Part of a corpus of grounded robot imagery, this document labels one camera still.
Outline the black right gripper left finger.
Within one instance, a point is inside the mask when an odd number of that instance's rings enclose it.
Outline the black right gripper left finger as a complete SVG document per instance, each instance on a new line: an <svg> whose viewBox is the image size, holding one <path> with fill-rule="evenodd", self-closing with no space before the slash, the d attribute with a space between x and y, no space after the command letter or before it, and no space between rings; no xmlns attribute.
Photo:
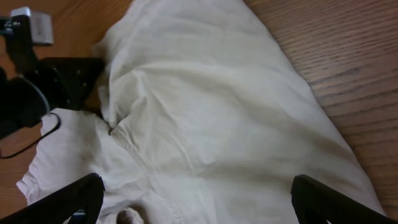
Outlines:
<svg viewBox="0 0 398 224"><path fill-rule="evenodd" d="M1 224L95 224L103 204L104 191L102 178L96 173L91 173L2 218Z"/></svg>

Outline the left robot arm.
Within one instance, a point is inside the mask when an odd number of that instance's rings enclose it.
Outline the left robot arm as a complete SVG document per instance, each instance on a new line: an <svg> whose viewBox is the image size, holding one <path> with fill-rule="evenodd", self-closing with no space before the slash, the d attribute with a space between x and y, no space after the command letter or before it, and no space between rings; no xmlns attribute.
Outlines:
<svg viewBox="0 0 398 224"><path fill-rule="evenodd" d="M39 59L36 45L52 45L47 14L25 13L1 18L1 35L18 77L1 72L1 137L35 126L55 108L81 110L104 69L100 58Z"/></svg>

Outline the beige shorts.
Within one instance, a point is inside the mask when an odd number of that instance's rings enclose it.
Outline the beige shorts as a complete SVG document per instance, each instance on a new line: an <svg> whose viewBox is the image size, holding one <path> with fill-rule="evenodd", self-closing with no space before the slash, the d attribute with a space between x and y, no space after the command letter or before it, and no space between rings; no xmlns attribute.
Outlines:
<svg viewBox="0 0 398 224"><path fill-rule="evenodd" d="M46 116L17 186L34 203L86 174L99 223L296 223L306 174L382 212L352 150L242 1L134 1L92 49L101 116Z"/></svg>

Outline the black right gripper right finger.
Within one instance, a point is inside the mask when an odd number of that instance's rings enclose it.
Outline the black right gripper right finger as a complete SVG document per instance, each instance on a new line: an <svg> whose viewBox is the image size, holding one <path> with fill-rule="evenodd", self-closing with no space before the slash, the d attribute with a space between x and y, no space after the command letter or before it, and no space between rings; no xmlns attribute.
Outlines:
<svg viewBox="0 0 398 224"><path fill-rule="evenodd" d="M397 224L307 175L294 177L290 194L300 224Z"/></svg>

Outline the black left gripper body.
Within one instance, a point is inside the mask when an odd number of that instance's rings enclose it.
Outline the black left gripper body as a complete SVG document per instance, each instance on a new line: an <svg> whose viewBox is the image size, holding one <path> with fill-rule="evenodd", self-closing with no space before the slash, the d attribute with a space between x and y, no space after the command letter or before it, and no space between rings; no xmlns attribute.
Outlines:
<svg viewBox="0 0 398 224"><path fill-rule="evenodd" d="M24 74L44 95L49 108L81 110L104 69L100 58L44 58L39 66Z"/></svg>

